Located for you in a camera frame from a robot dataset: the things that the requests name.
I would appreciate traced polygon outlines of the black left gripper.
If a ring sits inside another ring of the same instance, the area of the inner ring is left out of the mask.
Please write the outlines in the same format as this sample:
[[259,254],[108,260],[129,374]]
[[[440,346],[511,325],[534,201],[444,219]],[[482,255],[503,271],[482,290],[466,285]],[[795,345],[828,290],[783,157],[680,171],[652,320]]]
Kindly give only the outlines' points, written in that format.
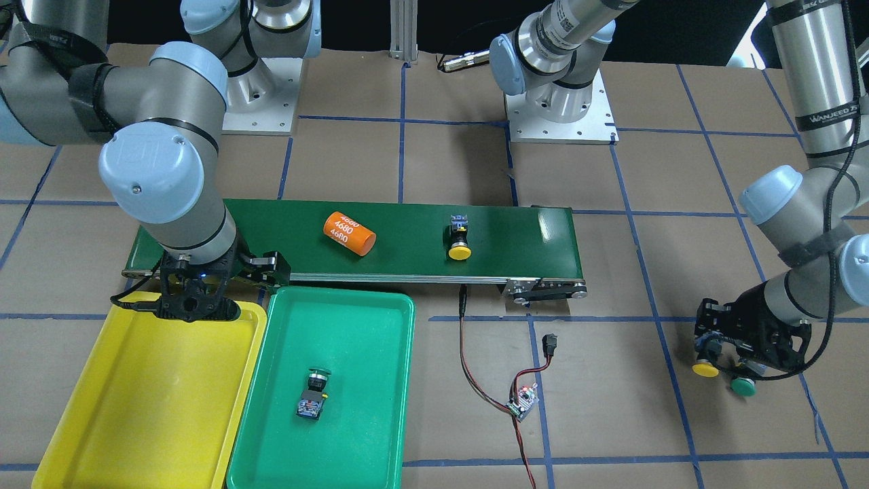
[[804,371],[812,325],[779,320],[764,300],[764,288],[766,283],[726,304],[713,298],[701,301],[693,329],[694,367],[718,367],[722,345],[727,343],[741,356],[733,365],[732,378],[763,378],[767,367],[786,374]]

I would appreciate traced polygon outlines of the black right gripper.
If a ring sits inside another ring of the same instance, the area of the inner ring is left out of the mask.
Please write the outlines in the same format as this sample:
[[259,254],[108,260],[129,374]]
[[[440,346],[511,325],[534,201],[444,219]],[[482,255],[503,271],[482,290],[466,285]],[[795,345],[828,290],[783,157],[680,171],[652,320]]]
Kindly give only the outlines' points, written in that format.
[[233,279],[250,285],[286,286],[291,281],[291,266],[279,251],[257,257],[230,248],[223,256],[205,264],[192,264],[183,256],[165,251],[159,261],[160,297],[153,303],[159,319],[233,321],[241,316],[241,306],[226,297]]

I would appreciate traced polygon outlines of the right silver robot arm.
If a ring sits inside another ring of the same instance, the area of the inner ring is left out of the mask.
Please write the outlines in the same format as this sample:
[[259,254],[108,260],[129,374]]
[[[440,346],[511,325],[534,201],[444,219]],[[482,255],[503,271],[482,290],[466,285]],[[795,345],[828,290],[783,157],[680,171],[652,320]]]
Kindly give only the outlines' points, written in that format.
[[265,58],[313,58],[318,1],[183,1],[190,41],[158,47],[146,67],[107,56],[107,1],[3,1],[2,141],[41,147],[99,143],[100,178],[162,248],[148,278],[160,294],[118,308],[194,322],[235,320],[231,280],[285,286],[277,251],[251,253],[215,188],[230,92],[265,79]]

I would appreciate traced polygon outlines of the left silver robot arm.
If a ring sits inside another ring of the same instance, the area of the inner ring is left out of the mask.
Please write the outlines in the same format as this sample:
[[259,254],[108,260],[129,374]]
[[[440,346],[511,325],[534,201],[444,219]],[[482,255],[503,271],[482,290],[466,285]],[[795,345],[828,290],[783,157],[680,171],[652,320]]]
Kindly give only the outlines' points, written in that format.
[[[767,367],[784,380],[817,361],[807,358],[813,320],[825,320],[818,352],[838,314],[867,306],[867,235],[844,217],[867,202],[867,93],[845,1],[769,1],[766,19],[777,44],[808,168],[780,165],[739,201],[788,267],[720,304],[697,310],[693,371],[724,371],[723,344],[738,354],[737,380],[763,380]],[[615,19],[633,1],[555,1],[515,30],[494,38],[489,61],[506,95],[587,92]]]

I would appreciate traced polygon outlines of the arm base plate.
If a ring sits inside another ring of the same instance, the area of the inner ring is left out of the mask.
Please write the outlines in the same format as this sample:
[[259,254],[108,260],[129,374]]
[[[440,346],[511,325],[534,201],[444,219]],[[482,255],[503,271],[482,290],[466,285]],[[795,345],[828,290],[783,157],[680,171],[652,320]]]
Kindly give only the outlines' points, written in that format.
[[245,74],[231,77],[224,135],[291,136],[305,61],[262,58]]
[[590,86],[567,88],[551,83],[519,95],[504,96],[513,142],[609,145],[618,132],[602,72]]

